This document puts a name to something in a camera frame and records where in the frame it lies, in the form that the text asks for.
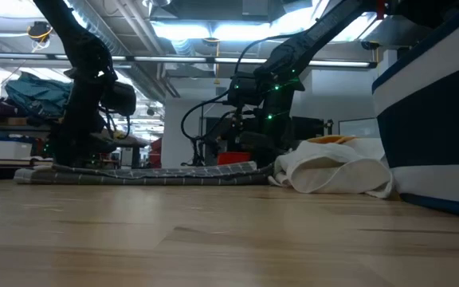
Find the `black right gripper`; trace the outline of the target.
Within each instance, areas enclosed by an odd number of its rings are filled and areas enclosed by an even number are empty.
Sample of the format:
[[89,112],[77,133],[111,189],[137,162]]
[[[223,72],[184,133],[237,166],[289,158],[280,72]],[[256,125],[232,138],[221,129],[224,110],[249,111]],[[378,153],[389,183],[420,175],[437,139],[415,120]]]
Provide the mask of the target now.
[[[288,80],[274,81],[256,79],[257,90],[263,101],[249,113],[258,122],[258,130],[266,133],[271,128],[280,128],[288,119],[292,98],[295,91],[304,91],[304,85],[299,77]],[[244,115],[244,107],[235,107],[237,114]],[[260,133],[241,133],[239,142],[244,151],[250,154],[250,159],[256,164],[271,164],[276,157],[285,154],[292,145],[292,136],[284,134],[278,138]]]

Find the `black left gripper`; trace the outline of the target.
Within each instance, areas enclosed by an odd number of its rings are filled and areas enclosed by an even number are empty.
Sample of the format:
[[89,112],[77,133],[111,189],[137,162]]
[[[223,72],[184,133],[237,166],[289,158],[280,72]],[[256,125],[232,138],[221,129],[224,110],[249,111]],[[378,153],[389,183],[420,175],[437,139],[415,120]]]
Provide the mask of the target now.
[[104,147],[103,140],[83,137],[104,128],[99,106],[101,97],[112,87],[112,74],[69,69],[65,75],[73,80],[73,85],[60,125],[61,137],[52,139],[52,154],[55,164],[71,167]]

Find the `mustard orange towel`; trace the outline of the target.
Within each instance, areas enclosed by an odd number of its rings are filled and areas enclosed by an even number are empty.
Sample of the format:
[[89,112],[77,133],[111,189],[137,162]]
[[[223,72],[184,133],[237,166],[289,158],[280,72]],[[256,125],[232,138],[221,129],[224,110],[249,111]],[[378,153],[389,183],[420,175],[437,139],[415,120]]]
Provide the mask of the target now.
[[308,139],[307,142],[313,144],[344,144],[354,140],[355,136],[329,135]]

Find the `white checked towel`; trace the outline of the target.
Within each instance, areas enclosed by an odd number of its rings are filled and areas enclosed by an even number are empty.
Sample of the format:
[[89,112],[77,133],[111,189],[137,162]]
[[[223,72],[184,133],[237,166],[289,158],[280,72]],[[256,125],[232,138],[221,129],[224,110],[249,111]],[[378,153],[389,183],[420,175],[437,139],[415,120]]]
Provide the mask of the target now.
[[276,158],[269,182],[303,194],[366,194],[390,197],[394,177],[379,138],[346,138],[342,143],[300,142]]

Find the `grey checked towel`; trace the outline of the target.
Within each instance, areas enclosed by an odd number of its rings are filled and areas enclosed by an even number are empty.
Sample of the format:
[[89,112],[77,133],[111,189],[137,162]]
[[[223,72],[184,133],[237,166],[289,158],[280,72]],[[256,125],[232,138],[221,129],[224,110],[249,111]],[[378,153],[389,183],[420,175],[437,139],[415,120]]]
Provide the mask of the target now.
[[272,164],[259,168],[253,161],[208,167],[115,170],[52,165],[18,169],[14,182],[37,185],[245,186],[266,184],[272,173]]

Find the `navy fabric storage bin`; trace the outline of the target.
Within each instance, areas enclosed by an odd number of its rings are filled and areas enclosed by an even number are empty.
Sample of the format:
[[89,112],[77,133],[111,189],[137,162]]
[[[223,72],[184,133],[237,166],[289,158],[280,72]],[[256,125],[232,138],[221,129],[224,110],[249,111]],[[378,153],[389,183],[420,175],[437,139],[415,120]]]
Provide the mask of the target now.
[[400,198],[459,214],[459,12],[372,85]]

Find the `small red plastic box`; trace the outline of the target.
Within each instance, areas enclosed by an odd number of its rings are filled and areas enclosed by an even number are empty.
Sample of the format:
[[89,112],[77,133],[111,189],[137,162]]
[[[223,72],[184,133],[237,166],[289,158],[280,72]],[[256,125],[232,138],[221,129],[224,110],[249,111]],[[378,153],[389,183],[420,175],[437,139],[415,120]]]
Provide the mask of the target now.
[[226,151],[218,154],[217,165],[227,165],[233,163],[244,163],[251,159],[249,152]]

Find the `black monitor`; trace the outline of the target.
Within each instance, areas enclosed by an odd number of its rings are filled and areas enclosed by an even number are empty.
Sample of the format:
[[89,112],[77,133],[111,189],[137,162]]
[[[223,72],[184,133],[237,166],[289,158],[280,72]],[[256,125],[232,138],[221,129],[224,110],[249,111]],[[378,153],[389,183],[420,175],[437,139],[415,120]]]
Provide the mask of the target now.
[[292,118],[293,137],[295,140],[309,140],[311,138],[321,137],[332,133],[332,126],[334,122],[332,119],[321,120],[307,117]]

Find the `teal bag pile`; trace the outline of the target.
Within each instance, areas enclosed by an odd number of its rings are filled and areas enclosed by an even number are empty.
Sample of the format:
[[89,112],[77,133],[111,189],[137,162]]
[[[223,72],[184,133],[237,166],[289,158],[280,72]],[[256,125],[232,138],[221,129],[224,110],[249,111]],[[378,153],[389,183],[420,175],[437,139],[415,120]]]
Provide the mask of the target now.
[[61,118],[65,113],[72,83],[44,80],[22,72],[17,80],[8,81],[5,90],[9,100],[28,115]]

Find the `white storage box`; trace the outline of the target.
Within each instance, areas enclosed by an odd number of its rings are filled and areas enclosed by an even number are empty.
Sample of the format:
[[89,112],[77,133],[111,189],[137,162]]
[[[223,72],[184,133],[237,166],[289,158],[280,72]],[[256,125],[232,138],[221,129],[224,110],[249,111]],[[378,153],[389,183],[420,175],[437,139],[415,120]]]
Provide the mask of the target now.
[[24,159],[30,156],[31,150],[31,143],[0,140],[0,159]]

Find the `red cart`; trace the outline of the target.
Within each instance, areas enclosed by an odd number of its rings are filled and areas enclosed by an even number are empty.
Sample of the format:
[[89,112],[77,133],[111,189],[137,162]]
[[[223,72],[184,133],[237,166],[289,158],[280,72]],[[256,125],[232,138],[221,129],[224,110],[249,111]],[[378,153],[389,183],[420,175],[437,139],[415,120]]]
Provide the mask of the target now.
[[149,162],[152,168],[161,168],[162,138],[151,142],[148,154]]

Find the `purple bag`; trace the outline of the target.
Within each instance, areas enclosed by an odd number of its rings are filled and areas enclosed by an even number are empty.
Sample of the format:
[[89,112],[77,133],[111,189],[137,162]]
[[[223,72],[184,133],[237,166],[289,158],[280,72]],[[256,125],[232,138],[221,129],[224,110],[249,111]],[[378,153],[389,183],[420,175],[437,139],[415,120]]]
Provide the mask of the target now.
[[18,116],[18,108],[8,99],[0,99],[0,121]]

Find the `bright ceiling light panel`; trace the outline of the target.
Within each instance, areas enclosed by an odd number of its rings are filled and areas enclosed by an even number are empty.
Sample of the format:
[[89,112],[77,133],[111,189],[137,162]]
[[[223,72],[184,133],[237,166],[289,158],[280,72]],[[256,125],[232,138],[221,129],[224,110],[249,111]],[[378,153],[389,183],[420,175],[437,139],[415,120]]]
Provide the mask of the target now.
[[307,29],[300,23],[286,22],[151,21],[151,25],[158,37],[172,41],[209,37],[222,41],[255,41]]

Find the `long ceiling light bar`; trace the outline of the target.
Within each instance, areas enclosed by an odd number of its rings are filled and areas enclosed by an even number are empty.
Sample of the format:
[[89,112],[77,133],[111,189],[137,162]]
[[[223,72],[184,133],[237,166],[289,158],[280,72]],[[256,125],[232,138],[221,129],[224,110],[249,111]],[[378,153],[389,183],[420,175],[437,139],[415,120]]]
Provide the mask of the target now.
[[[0,53],[0,59],[10,60],[50,60],[67,61],[64,54],[53,53]],[[163,63],[184,63],[184,64],[237,64],[236,57],[169,57],[169,56],[113,56],[114,62],[163,62]],[[376,62],[369,61],[337,61],[337,60],[311,60],[308,64],[311,67],[341,67],[341,68],[363,68],[373,69]]]

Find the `white wall board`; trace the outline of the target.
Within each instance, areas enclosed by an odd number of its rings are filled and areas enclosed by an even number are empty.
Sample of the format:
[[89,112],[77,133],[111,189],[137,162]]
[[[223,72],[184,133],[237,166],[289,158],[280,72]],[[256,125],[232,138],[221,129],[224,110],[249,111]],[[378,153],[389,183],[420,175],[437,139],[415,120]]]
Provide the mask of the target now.
[[357,120],[341,120],[339,133],[342,136],[356,136],[363,138],[379,138],[378,121],[375,118]]

